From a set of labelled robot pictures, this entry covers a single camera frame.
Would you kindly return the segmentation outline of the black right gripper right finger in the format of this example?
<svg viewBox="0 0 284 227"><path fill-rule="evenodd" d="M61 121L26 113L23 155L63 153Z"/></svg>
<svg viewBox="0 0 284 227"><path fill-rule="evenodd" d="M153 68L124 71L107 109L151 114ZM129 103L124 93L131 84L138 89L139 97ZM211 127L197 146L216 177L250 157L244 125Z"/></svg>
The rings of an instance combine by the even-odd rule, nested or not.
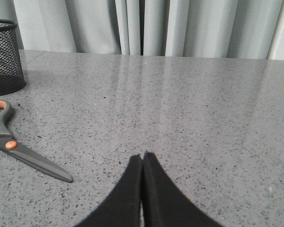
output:
<svg viewBox="0 0 284 227"><path fill-rule="evenodd" d="M219 227L172 182L154 153L142 164L142 207L146 227Z"/></svg>

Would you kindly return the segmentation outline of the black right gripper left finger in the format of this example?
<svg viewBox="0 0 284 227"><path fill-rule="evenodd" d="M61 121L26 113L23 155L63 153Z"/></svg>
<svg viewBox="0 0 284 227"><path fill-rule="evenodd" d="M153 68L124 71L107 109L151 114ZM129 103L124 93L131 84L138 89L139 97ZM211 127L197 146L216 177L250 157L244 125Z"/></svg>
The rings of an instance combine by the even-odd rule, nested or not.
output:
<svg viewBox="0 0 284 227"><path fill-rule="evenodd" d="M139 227L141 208L142 159L131 156L122 177L78 227Z"/></svg>

